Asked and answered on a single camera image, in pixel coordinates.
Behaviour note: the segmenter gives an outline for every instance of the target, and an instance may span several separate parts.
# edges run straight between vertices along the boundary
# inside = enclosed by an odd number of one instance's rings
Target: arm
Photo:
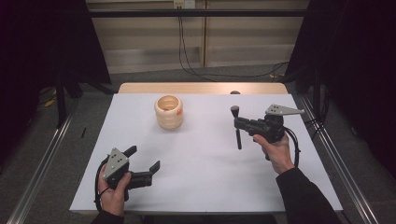
[[[273,144],[269,144],[265,138],[257,134],[253,138],[262,146],[262,152],[269,156],[275,172],[279,174],[276,182],[285,204],[289,224],[341,223],[320,189],[294,167],[286,134],[279,142]]]
[[[102,167],[99,176],[103,176],[105,169],[106,165]],[[125,173],[124,177],[117,185],[117,188],[114,190],[108,188],[108,184],[103,178],[99,178],[98,189],[99,193],[103,192],[101,195],[103,210],[100,211],[98,216],[93,220],[92,224],[123,223],[124,190],[130,180],[131,174],[129,172]]]

